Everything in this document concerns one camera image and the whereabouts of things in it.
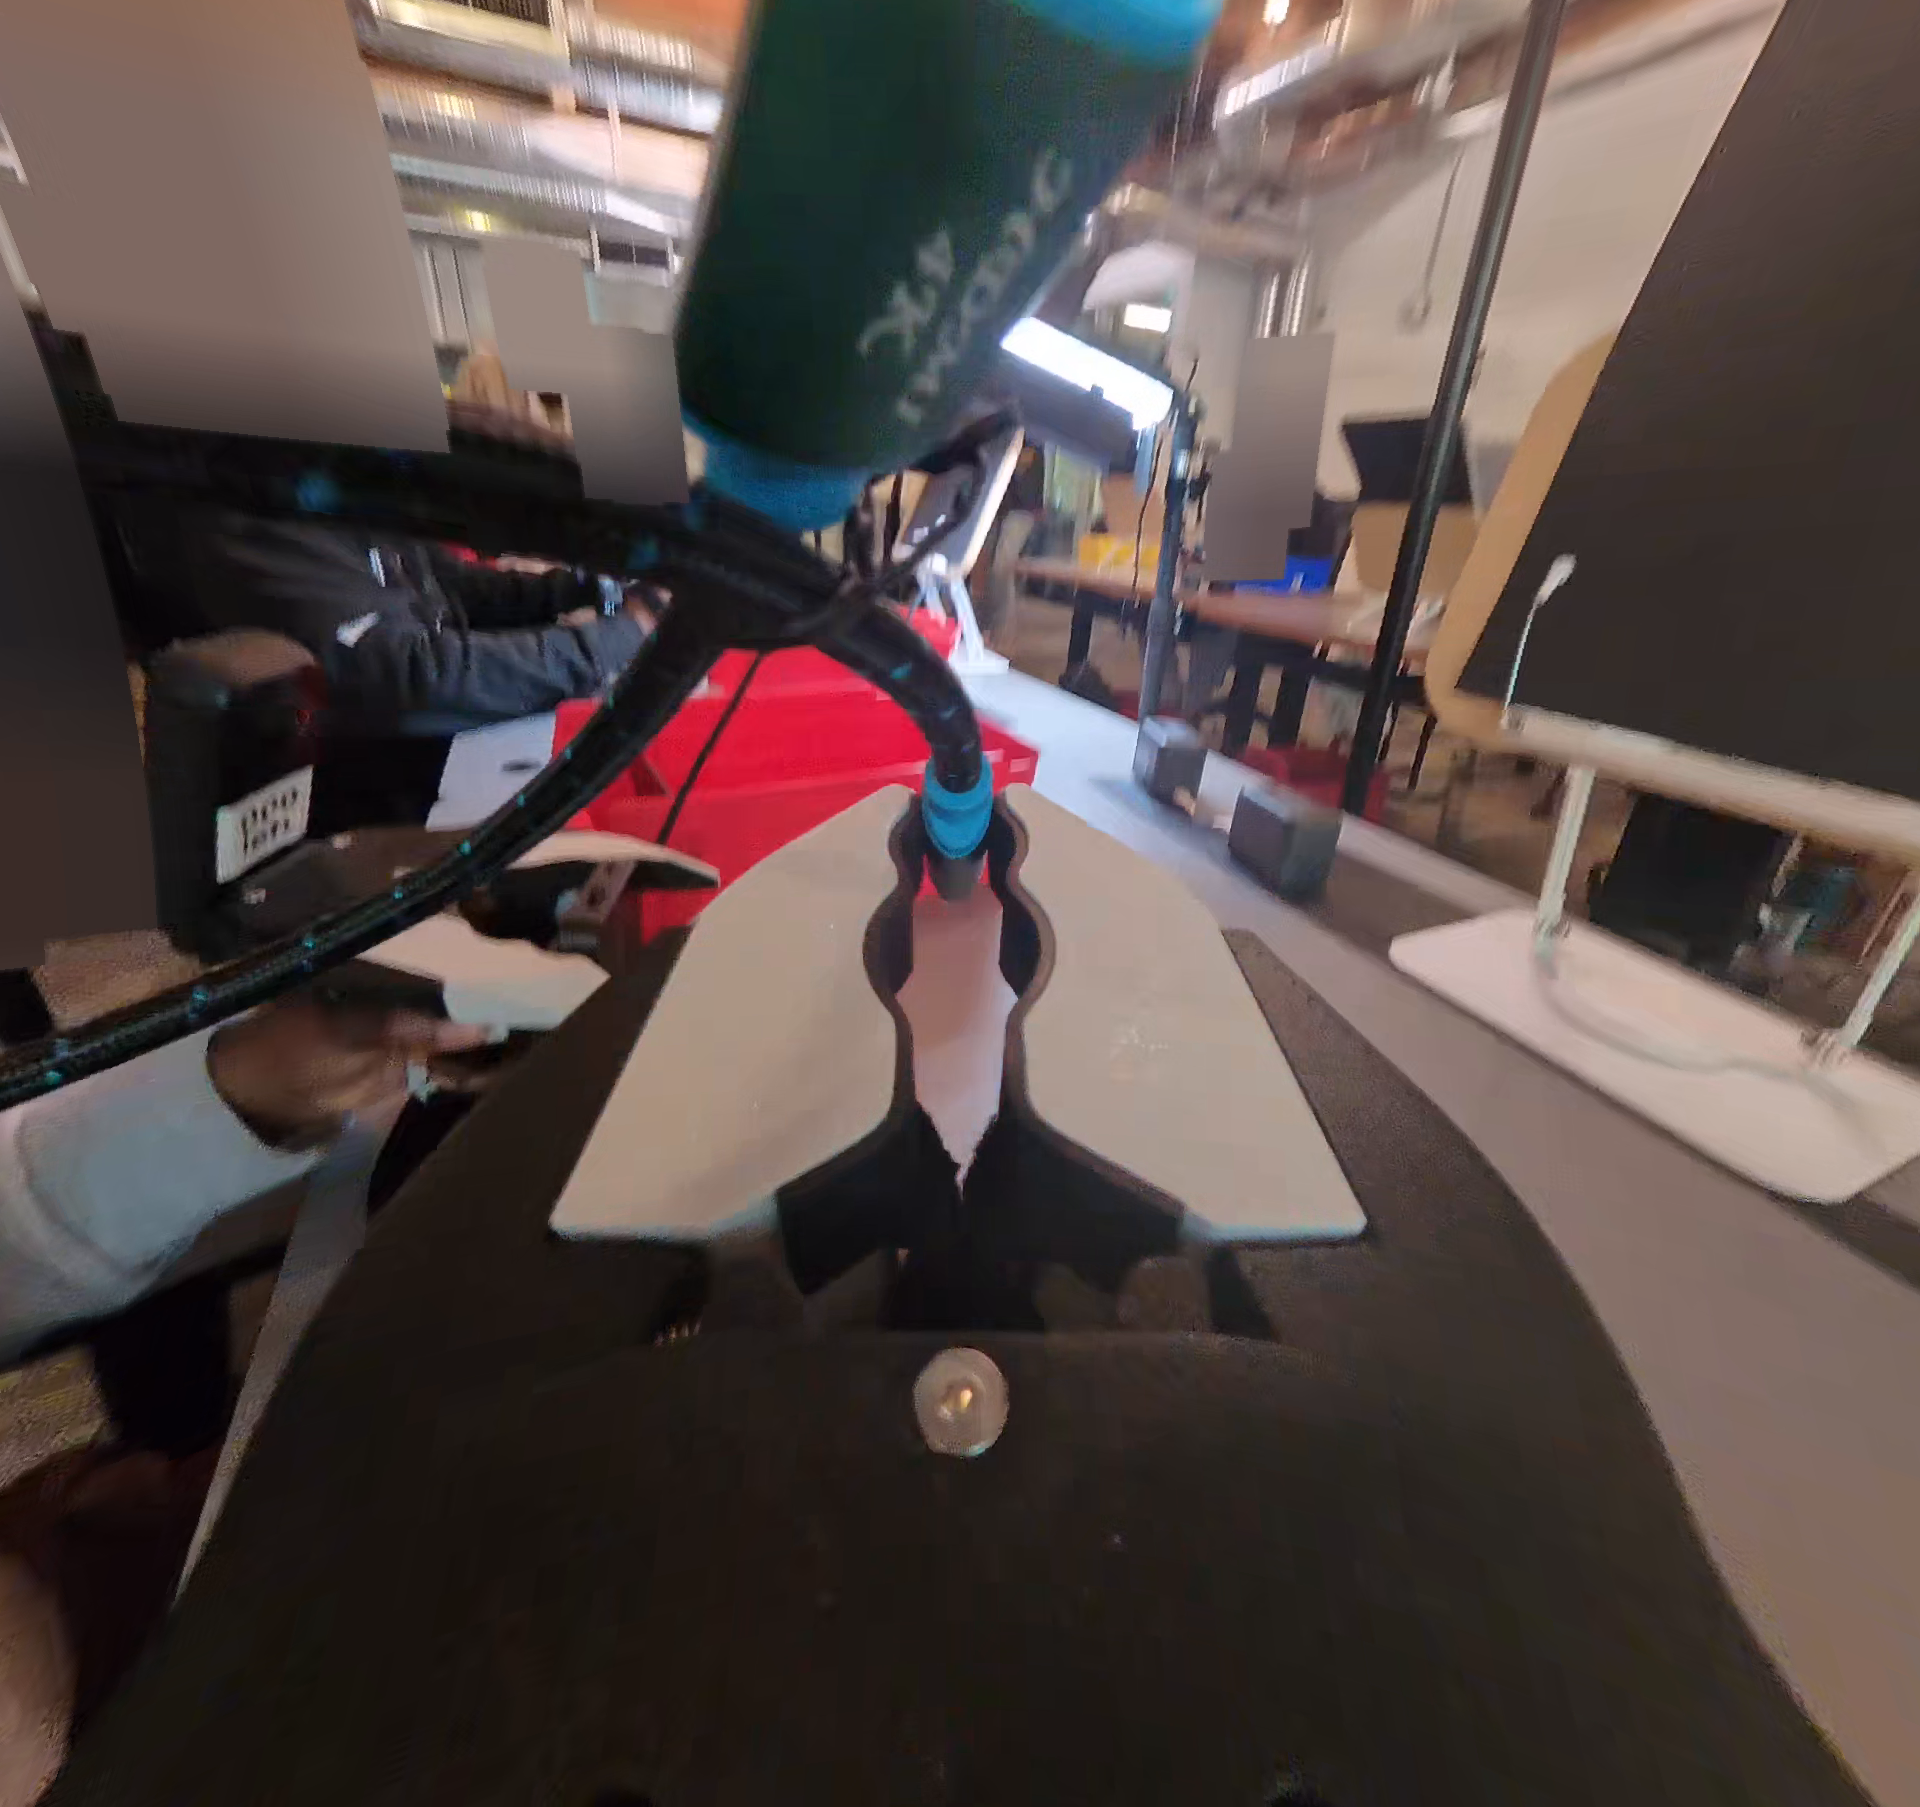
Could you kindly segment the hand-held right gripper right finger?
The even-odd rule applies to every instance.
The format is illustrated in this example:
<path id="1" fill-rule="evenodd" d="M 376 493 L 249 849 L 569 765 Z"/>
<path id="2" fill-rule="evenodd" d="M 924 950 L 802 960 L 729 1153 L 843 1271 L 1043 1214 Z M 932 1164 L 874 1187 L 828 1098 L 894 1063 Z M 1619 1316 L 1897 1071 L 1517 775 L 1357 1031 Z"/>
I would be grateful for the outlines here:
<path id="1" fill-rule="evenodd" d="M 1002 919 L 1037 929 L 1005 1082 L 1043 1131 L 1221 1244 L 1344 1243 L 1363 1207 L 1224 933 L 1178 877 L 1029 786 Z"/>

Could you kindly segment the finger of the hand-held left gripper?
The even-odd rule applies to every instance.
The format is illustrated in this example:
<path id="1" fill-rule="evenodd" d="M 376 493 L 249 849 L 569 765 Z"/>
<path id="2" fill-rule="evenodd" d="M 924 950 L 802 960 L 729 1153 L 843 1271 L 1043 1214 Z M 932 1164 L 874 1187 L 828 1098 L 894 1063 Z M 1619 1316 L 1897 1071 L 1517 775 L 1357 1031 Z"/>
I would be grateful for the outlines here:
<path id="1" fill-rule="evenodd" d="M 625 868 L 629 884 L 659 890 L 713 890 L 723 883 L 719 868 L 675 845 L 603 830 L 557 830 L 518 854 L 510 869 L 518 875 L 563 863 Z"/>
<path id="2" fill-rule="evenodd" d="M 589 956 L 478 933 L 438 913 L 352 962 L 352 1001 L 492 1036 L 560 1027 L 609 983 Z"/>

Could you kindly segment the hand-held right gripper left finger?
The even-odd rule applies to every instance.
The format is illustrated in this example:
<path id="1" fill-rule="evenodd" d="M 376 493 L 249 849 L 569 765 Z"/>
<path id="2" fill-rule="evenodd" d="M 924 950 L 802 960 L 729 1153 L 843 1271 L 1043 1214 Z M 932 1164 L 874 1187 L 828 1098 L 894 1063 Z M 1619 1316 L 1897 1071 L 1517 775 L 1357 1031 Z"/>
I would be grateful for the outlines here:
<path id="1" fill-rule="evenodd" d="M 895 897 L 887 786 L 707 905 L 549 1218 L 563 1238 L 720 1238 L 894 1109 L 899 1031 L 867 938 Z"/>

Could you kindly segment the red plastic bin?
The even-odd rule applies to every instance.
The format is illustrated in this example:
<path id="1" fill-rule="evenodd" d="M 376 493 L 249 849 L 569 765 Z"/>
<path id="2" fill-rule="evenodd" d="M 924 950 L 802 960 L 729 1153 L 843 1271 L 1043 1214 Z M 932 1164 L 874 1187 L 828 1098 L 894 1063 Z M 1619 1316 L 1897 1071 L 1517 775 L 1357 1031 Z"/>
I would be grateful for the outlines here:
<path id="1" fill-rule="evenodd" d="M 665 839 L 723 884 L 872 794 L 920 790 L 908 714 L 815 650 L 724 654 L 564 835 Z"/>

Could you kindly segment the person's left forearm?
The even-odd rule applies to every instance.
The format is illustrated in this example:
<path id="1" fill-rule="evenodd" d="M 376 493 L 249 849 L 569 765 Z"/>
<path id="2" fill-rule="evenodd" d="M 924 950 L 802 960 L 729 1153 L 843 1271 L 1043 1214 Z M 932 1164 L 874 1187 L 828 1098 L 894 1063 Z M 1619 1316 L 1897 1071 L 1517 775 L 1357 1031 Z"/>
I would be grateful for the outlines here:
<path id="1" fill-rule="evenodd" d="M 2 1356 L 151 1289 L 220 1215 L 297 1179 L 226 1105 L 199 1031 L 2 1114 Z"/>

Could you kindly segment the person's left hand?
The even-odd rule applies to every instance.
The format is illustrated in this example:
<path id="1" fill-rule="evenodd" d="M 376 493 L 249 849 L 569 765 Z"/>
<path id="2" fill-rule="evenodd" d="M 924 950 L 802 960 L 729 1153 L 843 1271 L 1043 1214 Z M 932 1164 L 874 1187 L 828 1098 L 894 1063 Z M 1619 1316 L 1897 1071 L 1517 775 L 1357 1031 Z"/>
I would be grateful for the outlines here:
<path id="1" fill-rule="evenodd" d="M 352 1121 L 398 1114 L 420 1082 L 483 1078 L 499 1040 L 490 1027 L 410 1007 L 287 999 L 215 1031 L 205 1069 L 254 1139 L 312 1151 Z"/>

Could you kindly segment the white panel stand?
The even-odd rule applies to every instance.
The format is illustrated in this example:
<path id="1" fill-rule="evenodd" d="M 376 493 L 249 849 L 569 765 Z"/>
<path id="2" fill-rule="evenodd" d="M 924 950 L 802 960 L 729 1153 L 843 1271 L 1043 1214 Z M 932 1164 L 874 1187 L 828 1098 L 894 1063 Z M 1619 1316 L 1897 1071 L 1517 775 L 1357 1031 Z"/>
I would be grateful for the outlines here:
<path id="1" fill-rule="evenodd" d="M 1916 1164 L 1918 1086 L 1862 1049 L 1916 950 L 1918 808 L 1533 708 L 1471 736 L 1568 771 L 1530 908 L 1400 934 L 1392 965 L 1766 1193 L 1835 1205 Z M 1903 903 L 1838 1027 L 1817 1029 L 1568 917 L 1597 781 L 1860 849 L 1908 875 Z"/>

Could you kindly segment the long wooden table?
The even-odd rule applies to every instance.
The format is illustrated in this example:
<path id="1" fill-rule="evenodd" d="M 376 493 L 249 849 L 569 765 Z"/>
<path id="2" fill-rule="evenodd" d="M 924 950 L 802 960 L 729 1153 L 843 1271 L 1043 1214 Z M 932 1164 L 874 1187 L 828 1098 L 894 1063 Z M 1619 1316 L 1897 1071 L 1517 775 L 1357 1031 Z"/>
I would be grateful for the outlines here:
<path id="1" fill-rule="evenodd" d="M 1089 659 L 1098 621 L 1145 635 L 1153 593 L 1129 575 L 1082 569 L 1072 559 L 1021 557 L 1016 581 L 1023 593 L 1071 606 L 1069 668 Z M 1255 732 L 1269 748 L 1293 746 L 1312 686 L 1367 688 L 1374 635 L 1361 621 L 1360 600 L 1350 593 L 1176 593 L 1175 639 L 1191 642 L 1200 628 L 1231 637 L 1229 684 L 1209 706 L 1209 714 L 1222 721 L 1221 736 L 1231 759 L 1245 755 Z"/>

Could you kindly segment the wood-framed black panel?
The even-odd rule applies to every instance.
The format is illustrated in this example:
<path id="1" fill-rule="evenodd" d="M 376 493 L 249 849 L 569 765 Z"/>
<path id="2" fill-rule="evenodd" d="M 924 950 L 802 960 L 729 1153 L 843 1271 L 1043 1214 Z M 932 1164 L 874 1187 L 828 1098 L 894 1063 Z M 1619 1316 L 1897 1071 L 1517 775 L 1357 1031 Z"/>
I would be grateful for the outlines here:
<path id="1" fill-rule="evenodd" d="M 1533 708 L 1916 803 L 1918 0 L 1786 0 L 1467 651 Z"/>
<path id="2" fill-rule="evenodd" d="M 970 430 L 957 460 L 937 473 L 902 471 L 878 514 L 877 572 L 882 593 L 941 647 L 965 678 L 995 678 L 1009 670 L 983 635 L 973 604 L 973 572 L 1024 450 L 1024 428 L 1004 415 Z"/>

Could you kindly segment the led light panel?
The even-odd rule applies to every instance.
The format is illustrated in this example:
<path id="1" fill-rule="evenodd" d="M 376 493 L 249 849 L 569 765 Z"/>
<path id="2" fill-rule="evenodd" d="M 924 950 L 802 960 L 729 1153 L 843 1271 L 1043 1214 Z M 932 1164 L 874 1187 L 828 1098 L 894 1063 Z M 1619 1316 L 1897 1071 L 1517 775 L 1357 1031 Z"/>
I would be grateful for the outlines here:
<path id="1" fill-rule="evenodd" d="M 1138 432 L 1158 428 L 1176 404 L 1176 389 L 1160 375 L 1037 315 L 1021 317 L 1000 339 L 1000 349 L 1051 380 L 1123 410 Z"/>

